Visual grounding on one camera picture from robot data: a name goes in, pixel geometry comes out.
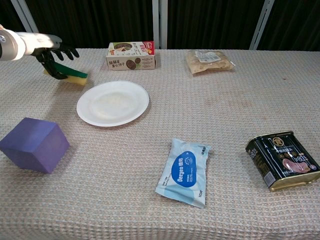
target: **purple foam block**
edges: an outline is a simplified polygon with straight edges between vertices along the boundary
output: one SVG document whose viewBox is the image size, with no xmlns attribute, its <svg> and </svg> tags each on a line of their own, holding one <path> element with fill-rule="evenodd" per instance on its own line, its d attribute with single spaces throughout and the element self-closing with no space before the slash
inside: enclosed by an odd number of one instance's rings
<svg viewBox="0 0 320 240">
<path fill-rule="evenodd" d="M 50 174 L 69 147 L 55 122 L 25 117 L 0 141 L 0 150 L 18 167 Z"/>
</svg>

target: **robotic hand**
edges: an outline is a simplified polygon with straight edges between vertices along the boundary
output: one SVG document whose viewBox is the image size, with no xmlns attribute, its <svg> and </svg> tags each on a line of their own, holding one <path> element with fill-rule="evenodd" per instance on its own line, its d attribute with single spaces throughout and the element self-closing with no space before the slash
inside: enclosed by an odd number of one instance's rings
<svg viewBox="0 0 320 240">
<path fill-rule="evenodd" d="M 14 32 L 0 25 L 0 61 L 14 61 L 21 59 L 23 55 L 32 55 L 52 77 L 66 79 L 68 76 L 55 68 L 55 59 L 51 52 L 62 61 L 64 57 L 61 52 L 71 60 L 74 59 L 73 55 L 79 57 L 77 50 L 63 44 L 60 37 L 33 32 Z"/>
</svg>

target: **paper plate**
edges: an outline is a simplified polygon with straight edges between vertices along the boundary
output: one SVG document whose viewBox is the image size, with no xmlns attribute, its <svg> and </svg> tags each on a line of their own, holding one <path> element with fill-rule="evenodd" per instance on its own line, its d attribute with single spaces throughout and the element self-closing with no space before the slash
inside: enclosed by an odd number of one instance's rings
<svg viewBox="0 0 320 240">
<path fill-rule="evenodd" d="M 138 118 L 148 107 L 149 95 L 131 81 L 111 81 L 85 92 L 76 105 L 79 117 L 100 127 L 114 127 Z"/>
</svg>

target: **black can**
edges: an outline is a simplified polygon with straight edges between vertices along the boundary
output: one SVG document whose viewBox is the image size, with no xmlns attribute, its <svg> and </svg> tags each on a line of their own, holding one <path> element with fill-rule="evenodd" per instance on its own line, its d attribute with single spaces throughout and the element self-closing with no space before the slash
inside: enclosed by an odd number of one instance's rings
<svg viewBox="0 0 320 240">
<path fill-rule="evenodd" d="M 270 191 L 309 184 L 320 178 L 319 165 L 293 131 L 257 136 L 245 150 Z"/>
</svg>

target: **dark background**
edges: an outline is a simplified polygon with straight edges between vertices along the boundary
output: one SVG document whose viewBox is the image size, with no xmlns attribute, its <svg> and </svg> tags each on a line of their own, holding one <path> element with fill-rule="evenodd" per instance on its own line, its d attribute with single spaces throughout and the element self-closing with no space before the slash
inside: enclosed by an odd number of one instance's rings
<svg viewBox="0 0 320 240">
<path fill-rule="evenodd" d="M 153 40 L 152 0 L 25 0 L 39 32 L 76 48 Z M 168 49 L 249 49 L 264 0 L 168 0 Z M 258 50 L 320 51 L 320 0 L 275 0 Z M 24 27 L 10 0 L 0 24 Z"/>
</svg>

